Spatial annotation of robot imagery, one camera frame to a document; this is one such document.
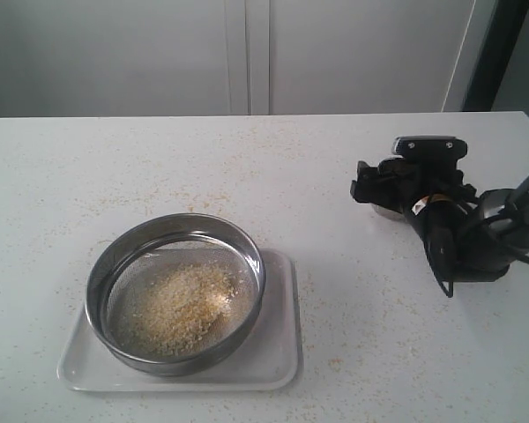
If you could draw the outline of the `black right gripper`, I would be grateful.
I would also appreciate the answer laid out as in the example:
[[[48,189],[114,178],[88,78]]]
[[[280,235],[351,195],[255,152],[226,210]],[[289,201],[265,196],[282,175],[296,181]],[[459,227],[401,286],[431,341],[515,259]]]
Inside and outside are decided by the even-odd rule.
[[[458,231],[478,202],[476,188],[464,182],[460,160],[388,158],[378,167],[359,160],[350,195],[360,204],[377,204],[380,178],[390,206],[406,218],[428,247],[457,245]]]

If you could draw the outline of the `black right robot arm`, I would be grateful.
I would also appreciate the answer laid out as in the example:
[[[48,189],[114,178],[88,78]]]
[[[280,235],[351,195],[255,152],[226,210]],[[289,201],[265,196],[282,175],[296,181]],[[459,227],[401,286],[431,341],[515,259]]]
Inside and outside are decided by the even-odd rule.
[[[507,204],[510,189],[478,195],[463,178],[451,158],[361,160],[350,192],[405,219],[440,285],[492,282],[515,261],[529,264],[529,224]]]

